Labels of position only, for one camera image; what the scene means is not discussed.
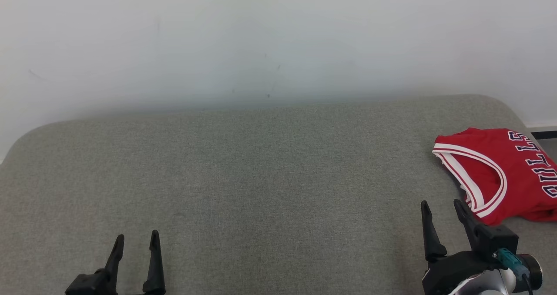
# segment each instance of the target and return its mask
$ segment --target black cable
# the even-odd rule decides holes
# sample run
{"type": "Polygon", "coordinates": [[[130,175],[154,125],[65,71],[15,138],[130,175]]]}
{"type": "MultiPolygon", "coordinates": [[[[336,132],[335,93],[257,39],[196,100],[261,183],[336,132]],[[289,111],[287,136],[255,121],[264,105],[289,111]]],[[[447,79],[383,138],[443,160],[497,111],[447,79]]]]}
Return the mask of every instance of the black cable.
{"type": "Polygon", "coordinates": [[[532,286],[530,285],[530,280],[526,276],[526,273],[523,274],[523,279],[526,281],[526,285],[528,287],[528,294],[529,295],[534,295],[534,292],[532,291],[532,286]]]}

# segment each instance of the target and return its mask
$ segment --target gray floor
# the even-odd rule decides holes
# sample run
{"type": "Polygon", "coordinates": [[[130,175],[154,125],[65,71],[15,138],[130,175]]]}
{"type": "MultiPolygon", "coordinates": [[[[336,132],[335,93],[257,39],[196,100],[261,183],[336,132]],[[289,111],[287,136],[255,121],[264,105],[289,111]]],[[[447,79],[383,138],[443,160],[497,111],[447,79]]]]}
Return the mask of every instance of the gray floor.
{"type": "Polygon", "coordinates": [[[541,148],[545,150],[545,153],[553,161],[557,161],[557,138],[551,138],[549,140],[538,140],[541,148]]]}

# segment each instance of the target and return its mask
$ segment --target bulls jersey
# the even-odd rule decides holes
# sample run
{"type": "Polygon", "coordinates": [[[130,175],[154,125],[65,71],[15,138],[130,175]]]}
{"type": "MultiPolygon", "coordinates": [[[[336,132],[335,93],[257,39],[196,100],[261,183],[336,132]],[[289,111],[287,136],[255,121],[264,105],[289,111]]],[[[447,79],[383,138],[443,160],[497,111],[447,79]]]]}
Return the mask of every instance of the bulls jersey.
{"type": "Polygon", "coordinates": [[[527,136],[508,129],[438,136],[433,153],[460,182],[487,225],[510,216],[557,221],[557,166],[527,136]]]}

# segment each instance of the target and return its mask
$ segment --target armhole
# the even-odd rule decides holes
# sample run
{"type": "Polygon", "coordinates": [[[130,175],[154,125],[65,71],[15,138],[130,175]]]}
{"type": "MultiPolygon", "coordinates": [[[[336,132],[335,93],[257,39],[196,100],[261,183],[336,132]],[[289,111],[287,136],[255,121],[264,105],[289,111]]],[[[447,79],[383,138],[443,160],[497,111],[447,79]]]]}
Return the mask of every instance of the armhole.
{"type": "Polygon", "coordinates": [[[468,206],[472,209],[472,211],[483,218],[488,216],[501,204],[501,201],[505,197],[507,193],[507,177],[505,176],[505,172],[497,165],[493,160],[489,159],[487,156],[480,154],[479,152],[473,151],[469,148],[465,148],[458,145],[453,144],[435,144],[433,147],[433,154],[440,158],[444,164],[444,166],[457,178],[457,180],[461,183],[462,188],[465,190],[467,194],[467,200],[470,200],[468,206]],[[484,164],[487,164],[491,168],[497,172],[499,175],[499,180],[501,184],[499,189],[497,190],[495,196],[489,200],[489,202],[485,203],[483,198],[483,194],[477,184],[470,178],[468,172],[466,172],[465,168],[453,157],[453,154],[458,154],[460,156],[465,156],[468,158],[472,158],[478,160],[484,164]]]}

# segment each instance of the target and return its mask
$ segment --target white wall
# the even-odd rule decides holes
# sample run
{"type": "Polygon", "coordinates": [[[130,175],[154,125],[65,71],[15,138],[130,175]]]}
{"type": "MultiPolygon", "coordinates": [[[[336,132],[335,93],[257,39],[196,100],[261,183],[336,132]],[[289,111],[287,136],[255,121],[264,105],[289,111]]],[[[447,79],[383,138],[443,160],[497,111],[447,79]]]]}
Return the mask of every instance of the white wall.
{"type": "Polygon", "coordinates": [[[557,0],[0,0],[0,158],[112,111],[449,93],[556,125],[557,0]]]}

